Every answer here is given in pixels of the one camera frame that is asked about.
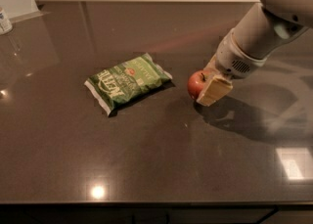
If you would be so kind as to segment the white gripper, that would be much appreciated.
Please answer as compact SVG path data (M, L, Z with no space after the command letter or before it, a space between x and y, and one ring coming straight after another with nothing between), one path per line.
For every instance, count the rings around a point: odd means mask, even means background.
M235 30L232 28L218 45L215 56L203 69L210 76L204 83L196 102L209 107L233 89L231 81L216 74L217 69L233 79L244 79L263 67L267 58L267 55L255 58L252 54L247 54L237 43Z

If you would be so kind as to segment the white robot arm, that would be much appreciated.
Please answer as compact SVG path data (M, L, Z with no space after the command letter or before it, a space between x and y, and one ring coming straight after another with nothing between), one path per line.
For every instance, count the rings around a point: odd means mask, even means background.
M313 0L259 0L219 43L196 102L214 104L232 90L234 79L248 77L273 51L312 27Z

